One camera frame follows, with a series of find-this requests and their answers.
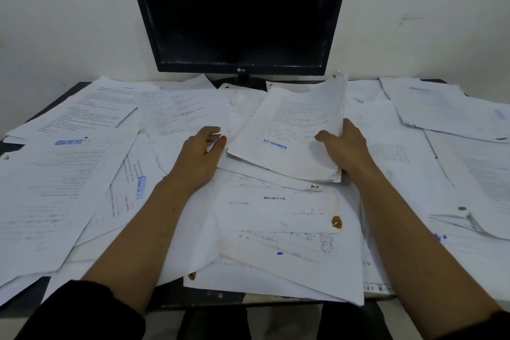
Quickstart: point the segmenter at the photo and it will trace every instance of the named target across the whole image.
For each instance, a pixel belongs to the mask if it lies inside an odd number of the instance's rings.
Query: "monitor screen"
[[[323,75],[342,0],[138,0],[158,70]]]

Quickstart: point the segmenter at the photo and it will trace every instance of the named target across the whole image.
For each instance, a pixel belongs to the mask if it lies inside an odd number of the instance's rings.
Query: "forearm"
[[[365,169],[353,182],[392,287],[424,338],[484,321],[499,310],[379,169]]]
[[[82,279],[109,287],[116,298],[143,313],[190,195],[177,179],[165,177]]]

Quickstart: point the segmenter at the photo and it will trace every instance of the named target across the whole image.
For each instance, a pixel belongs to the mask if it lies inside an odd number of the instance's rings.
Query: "coffee stain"
[[[331,219],[331,224],[333,225],[333,227],[339,230],[342,228],[342,220],[338,215],[335,215],[333,219]]]

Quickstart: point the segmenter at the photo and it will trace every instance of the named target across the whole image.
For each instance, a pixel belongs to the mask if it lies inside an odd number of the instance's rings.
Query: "desk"
[[[442,80],[427,80],[432,82],[445,83]],[[224,82],[231,84],[242,84],[251,88],[266,90],[265,80],[248,79],[239,81],[236,78],[213,81],[213,85],[218,88]],[[321,81],[285,81],[289,83],[318,83]],[[49,104],[44,110],[37,113],[30,120],[40,116],[48,110],[54,108],[68,97],[79,92],[90,82],[79,82],[65,94],[60,96],[54,102]],[[6,152],[13,152],[21,149],[22,145],[0,142],[0,155]],[[0,318],[4,317],[29,317],[37,306],[41,303],[49,277],[42,277],[33,285],[26,288],[16,297],[0,307]],[[387,295],[380,295],[373,292],[365,292],[365,299],[392,298]],[[166,283],[156,287],[150,300],[147,311],[161,311],[166,309],[185,309],[187,307],[211,306],[211,305],[277,305],[277,304],[318,304],[320,301],[300,298],[287,298],[278,296],[254,295],[241,292],[219,292],[201,289],[193,289],[182,285],[182,278],[173,282]]]

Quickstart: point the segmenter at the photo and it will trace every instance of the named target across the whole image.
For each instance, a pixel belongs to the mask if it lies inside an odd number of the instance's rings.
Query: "leg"
[[[177,340],[216,340],[218,338],[251,340],[248,312],[244,306],[186,309]]]
[[[343,302],[325,302],[317,340],[335,336],[363,340],[393,340],[375,301],[356,306]]]

